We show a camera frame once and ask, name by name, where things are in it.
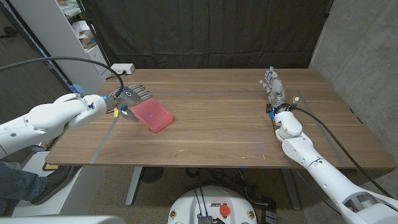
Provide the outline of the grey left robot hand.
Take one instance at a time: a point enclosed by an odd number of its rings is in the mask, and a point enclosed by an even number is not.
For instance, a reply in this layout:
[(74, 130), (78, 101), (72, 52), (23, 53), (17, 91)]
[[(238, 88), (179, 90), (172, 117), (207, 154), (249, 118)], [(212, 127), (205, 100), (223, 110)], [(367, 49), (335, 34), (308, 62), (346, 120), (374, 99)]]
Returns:
[(152, 98), (152, 95), (142, 85), (125, 86), (120, 94), (116, 95), (118, 92), (119, 88), (104, 96), (107, 110), (118, 109), (123, 118), (138, 122), (139, 119), (132, 112), (132, 107)]

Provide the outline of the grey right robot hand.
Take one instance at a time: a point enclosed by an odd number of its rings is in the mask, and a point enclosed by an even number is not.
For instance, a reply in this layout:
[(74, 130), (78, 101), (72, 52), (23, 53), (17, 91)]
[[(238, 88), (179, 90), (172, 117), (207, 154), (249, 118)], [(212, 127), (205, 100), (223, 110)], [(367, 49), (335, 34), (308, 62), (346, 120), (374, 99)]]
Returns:
[(274, 67), (270, 67), (264, 74), (264, 79), (259, 83), (268, 94), (269, 103), (272, 109), (277, 110), (283, 104), (286, 104), (285, 88)]

